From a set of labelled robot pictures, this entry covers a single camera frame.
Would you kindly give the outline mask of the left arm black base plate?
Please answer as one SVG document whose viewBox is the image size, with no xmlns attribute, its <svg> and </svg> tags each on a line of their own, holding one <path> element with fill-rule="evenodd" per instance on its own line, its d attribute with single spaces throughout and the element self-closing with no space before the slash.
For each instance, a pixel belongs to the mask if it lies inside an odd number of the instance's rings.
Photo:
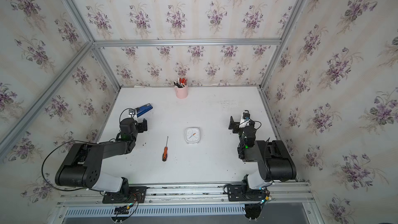
<svg viewBox="0 0 398 224">
<path fill-rule="evenodd" d="M 103 204 L 128 204 L 128 203 L 144 203 L 147 187 L 129 187 L 127 193 L 125 192 L 106 192 L 103 196 Z"/>
</svg>

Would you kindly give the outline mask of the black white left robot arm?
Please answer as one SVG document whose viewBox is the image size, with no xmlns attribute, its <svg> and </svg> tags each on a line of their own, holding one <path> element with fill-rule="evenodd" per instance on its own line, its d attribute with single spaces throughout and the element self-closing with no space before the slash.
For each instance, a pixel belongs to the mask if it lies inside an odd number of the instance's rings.
<svg viewBox="0 0 398 224">
<path fill-rule="evenodd" d="M 120 132 L 114 141 L 75 143 L 56 173 L 55 183 L 58 186 L 129 195 L 131 191 L 128 180 L 102 172 L 102 162 L 107 158 L 131 153 L 138 134 L 147 130 L 146 119 L 139 123 L 133 118 L 126 118 L 120 122 Z"/>
</svg>

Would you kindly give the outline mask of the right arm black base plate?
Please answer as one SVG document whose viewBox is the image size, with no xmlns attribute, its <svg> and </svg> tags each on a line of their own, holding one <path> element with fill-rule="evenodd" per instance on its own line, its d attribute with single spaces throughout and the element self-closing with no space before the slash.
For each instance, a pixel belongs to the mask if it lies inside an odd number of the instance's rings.
<svg viewBox="0 0 398 224">
<path fill-rule="evenodd" d="M 260 202 L 264 203 L 271 199 L 267 189 L 250 189 L 242 184 L 226 184 L 223 187 L 224 194 L 228 195 L 230 202 Z"/>
</svg>

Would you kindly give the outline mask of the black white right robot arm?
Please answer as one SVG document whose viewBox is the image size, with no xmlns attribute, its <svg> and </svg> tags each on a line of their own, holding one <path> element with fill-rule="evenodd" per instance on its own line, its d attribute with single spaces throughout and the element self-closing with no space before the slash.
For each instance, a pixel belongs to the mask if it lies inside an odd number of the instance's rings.
<svg viewBox="0 0 398 224">
<path fill-rule="evenodd" d="M 249 117 L 234 121 L 230 118 L 228 129 L 239 137 L 238 158 L 243 162 L 253 162 L 257 171 L 244 176 L 243 184 L 248 190 L 261 190 L 274 181 L 294 180 L 297 176 L 295 164 L 281 140 L 257 140 L 255 121 Z"/>
</svg>

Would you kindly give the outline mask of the white square alarm clock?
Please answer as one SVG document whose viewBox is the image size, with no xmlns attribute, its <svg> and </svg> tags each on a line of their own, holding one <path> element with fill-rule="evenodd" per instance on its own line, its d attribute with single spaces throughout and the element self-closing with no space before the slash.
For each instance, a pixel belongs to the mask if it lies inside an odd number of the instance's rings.
<svg viewBox="0 0 398 224">
<path fill-rule="evenodd" d="M 187 144 L 197 144 L 201 138 L 200 130 L 197 127 L 187 128 L 184 136 Z"/>
</svg>

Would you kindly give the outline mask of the orange handled screwdriver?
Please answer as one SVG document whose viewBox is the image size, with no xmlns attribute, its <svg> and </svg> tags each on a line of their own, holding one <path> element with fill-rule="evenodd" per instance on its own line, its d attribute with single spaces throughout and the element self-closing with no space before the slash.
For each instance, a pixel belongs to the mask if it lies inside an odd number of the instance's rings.
<svg viewBox="0 0 398 224">
<path fill-rule="evenodd" d="M 163 150 L 163 154 L 162 154 L 162 161 L 163 162 L 166 162 L 167 161 L 167 157 L 168 157 L 168 141 L 169 141 L 169 137 L 167 137 L 167 139 L 166 139 L 166 145 L 165 145 L 165 147 L 164 147 L 164 150 Z"/>
</svg>

